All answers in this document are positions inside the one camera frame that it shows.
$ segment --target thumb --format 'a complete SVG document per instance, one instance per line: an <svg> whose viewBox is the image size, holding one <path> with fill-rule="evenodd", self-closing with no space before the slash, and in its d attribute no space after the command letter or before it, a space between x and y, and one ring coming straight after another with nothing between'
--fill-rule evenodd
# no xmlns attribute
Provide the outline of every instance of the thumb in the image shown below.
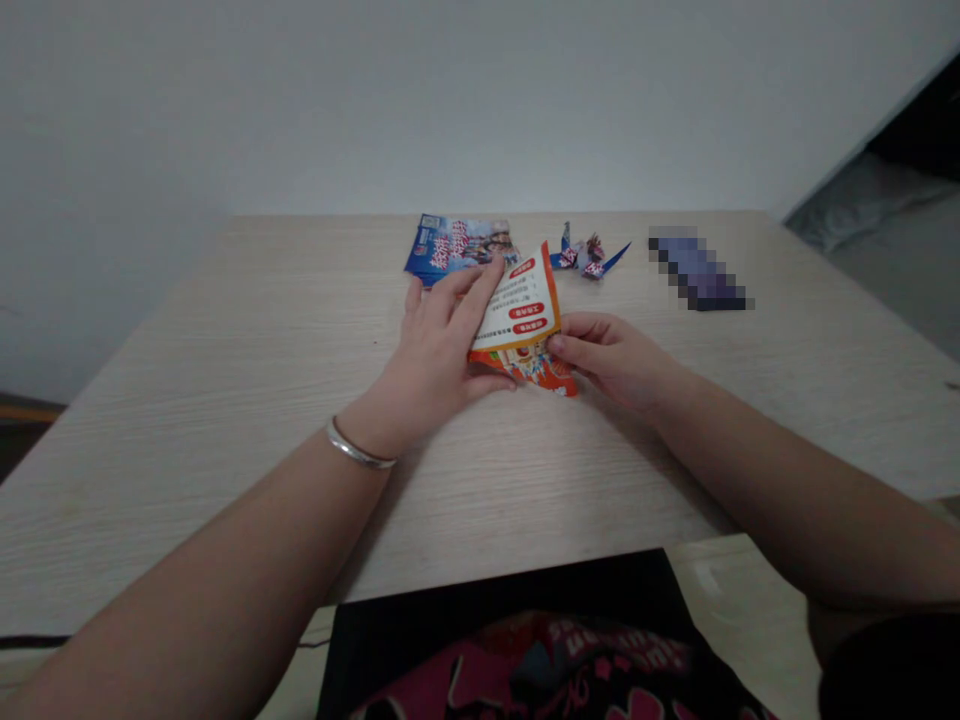
<svg viewBox="0 0 960 720"><path fill-rule="evenodd" d="M554 335L547 343L547 350L570 365L590 372L602 372L606 358L602 345L587 342L569 335Z"/></svg>
<svg viewBox="0 0 960 720"><path fill-rule="evenodd" d="M500 375L499 373L479 375L467 380L467 400L473 402L498 390L513 392L516 389L517 383L513 378L506 375Z"/></svg>

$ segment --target hand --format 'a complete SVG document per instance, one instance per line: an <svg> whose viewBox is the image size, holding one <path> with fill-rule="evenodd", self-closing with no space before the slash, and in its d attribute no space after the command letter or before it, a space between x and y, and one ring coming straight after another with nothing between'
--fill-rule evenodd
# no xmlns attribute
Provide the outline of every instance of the hand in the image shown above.
<svg viewBox="0 0 960 720"><path fill-rule="evenodd" d="M647 416L689 402L699 379L616 315L564 315L547 349L611 400Z"/></svg>
<svg viewBox="0 0 960 720"><path fill-rule="evenodd" d="M413 279L400 345L370 390L337 416L344 437L371 455L394 458L474 400L516 390L506 375L473 377L467 369L467 353L503 269L497 255L484 268L448 275L426 298L419 278Z"/></svg>

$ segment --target black cable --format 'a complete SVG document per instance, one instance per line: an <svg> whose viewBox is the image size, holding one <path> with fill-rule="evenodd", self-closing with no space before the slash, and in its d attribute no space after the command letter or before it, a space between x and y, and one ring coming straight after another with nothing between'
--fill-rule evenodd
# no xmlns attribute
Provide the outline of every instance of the black cable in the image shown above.
<svg viewBox="0 0 960 720"><path fill-rule="evenodd" d="M7 635L0 637L0 652L4 650L45 650L58 648L66 644L72 635ZM298 648L318 648L330 640L315 643L297 643Z"/></svg>

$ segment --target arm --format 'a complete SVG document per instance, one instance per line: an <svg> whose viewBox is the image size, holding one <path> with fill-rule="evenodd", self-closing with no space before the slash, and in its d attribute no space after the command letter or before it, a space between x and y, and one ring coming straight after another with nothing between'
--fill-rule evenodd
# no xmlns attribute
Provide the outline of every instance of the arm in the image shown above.
<svg viewBox="0 0 960 720"><path fill-rule="evenodd" d="M819 609L853 613L852 628L875 613L960 602L954 528L686 370L619 318L577 313L564 332L551 351L642 413Z"/></svg>
<svg viewBox="0 0 960 720"><path fill-rule="evenodd" d="M397 351L338 416L347 439L396 457L473 400L514 387L466 373L502 274L500 260L450 275L422 302L414 281ZM90 621L3 709L10 717L256 714L387 475L341 453L325 432L312 435Z"/></svg>

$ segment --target left hand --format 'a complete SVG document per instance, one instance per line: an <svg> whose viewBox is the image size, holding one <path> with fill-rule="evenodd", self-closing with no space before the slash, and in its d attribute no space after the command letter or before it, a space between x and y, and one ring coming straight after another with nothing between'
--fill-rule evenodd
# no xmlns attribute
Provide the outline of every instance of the left hand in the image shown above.
<svg viewBox="0 0 960 720"><path fill-rule="evenodd" d="M426 298L413 279L400 345L373 386L337 416L344 437L370 455L394 458L475 400L516 390L506 375L467 371L467 353L503 270L503 256L496 255L483 268L448 275Z"/></svg>

